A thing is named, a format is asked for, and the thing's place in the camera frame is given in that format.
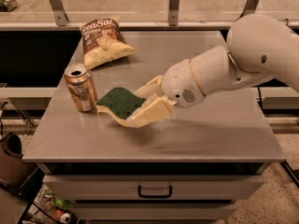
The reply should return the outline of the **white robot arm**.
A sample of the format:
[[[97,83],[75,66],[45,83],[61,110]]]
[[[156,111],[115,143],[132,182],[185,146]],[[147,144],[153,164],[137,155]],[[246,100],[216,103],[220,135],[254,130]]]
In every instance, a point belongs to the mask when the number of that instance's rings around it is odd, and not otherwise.
[[[230,28],[217,46],[171,66],[135,92],[146,100],[127,119],[142,127],[165,119],[173,108],[188,108],[219,91],[233,91],[277,79],[299,91],[299,35],[262,14],[250,14]]]

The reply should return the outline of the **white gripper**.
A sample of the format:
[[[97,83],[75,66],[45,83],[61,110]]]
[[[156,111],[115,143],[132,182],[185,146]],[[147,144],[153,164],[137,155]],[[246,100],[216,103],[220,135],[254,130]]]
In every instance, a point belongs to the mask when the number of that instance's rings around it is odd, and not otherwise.
[[[166,96],[150,97],[154,93]],[[126,120],[130,127],[135,128],[167,118],[174,105],[188,108],[206,98],[193,71],[192,61],[188,59],[171,66],[163,76],[155,77],[136,90],[134,95],[149,98]]]

